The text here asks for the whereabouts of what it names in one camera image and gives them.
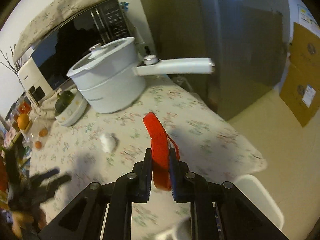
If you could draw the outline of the person left hand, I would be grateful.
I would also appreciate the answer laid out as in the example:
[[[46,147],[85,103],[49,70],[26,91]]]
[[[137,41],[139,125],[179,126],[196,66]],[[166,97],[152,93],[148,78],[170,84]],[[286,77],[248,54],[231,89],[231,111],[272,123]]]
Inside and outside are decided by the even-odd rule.
[[[18,239],[22,239],[21,228],[26,229],[34,221],[41,230],[47,225],[46,213],[40,207],[36,208],[34,213],[12,211],[12,220],[11,229]]]

